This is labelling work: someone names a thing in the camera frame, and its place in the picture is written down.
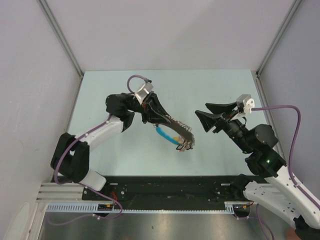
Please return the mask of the metal key organizer with rings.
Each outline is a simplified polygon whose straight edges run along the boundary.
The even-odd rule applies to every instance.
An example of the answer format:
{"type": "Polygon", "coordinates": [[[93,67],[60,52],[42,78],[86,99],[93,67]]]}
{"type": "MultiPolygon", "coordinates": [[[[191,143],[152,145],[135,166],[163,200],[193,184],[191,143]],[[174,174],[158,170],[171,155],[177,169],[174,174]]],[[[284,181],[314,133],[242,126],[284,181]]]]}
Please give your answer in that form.
{"type": "Polygon", "coordinates": [[[181,121],[177,121],[175,119],[170,119],[169,122],[166,123],[154,123],[156,132],[169,141],[170,143],[176,146],[176,150],[180,152],[192,150],[195,145],[195,137],[192,133],[192,129],[182,123],[181,121]],[[167,134],[162,126],[167,127],[175,132],[175,136],[171,136],[167,134]]]}

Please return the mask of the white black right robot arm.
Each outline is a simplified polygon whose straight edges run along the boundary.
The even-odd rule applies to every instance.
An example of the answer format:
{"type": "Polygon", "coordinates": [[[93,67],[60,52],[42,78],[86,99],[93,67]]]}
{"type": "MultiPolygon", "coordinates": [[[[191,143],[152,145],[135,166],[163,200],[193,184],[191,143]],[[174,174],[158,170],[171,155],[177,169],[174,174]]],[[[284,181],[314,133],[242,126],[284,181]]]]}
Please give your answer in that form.
{"type": "Polygon", "coordinates": [[[231,196],[237,201],[246,198],[265,207],[291,225],[301,239],[312,236],[318,238],[320,201],[294,175],[291,159],[284,160],[274,150],[279,140],[273,127],[259,124],[248,130],[245,124],[240,122],[241,117],[260,111],[261,108],[255,107],[253,99],[249,99],[245,104],[206,103],[205,106],[209,112],[195,111],[203,129],[206,132],[226,133],[244,154],[249,155],[245,159],[249,170],[276,188],[283,197],[265,190],[244,174],[238,175],[231,183],[231,196]]]}

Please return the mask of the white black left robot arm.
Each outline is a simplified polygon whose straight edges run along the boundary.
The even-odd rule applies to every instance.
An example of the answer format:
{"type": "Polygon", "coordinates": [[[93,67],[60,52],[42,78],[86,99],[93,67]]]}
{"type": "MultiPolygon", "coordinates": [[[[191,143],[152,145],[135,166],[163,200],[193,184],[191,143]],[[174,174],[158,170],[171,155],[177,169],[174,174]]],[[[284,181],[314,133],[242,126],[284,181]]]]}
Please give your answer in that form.
{"type": "Polygon", "coordinates": [[[147,94],[142,101],[132,93],[111,94],[105,104],[109,114],[107,119],[80,135],[63,133],[50,163],[57,184],[60,183],[58,175],[61,174],[68,182],[93,189],[93,194],[100,200],[110,196],[111,188],[103,175],[90,169],[90,153],[109,138],[127,130],[135,113],[141,114],[143,123],[170,123],[168,113],[154,92],[147,94]]]}

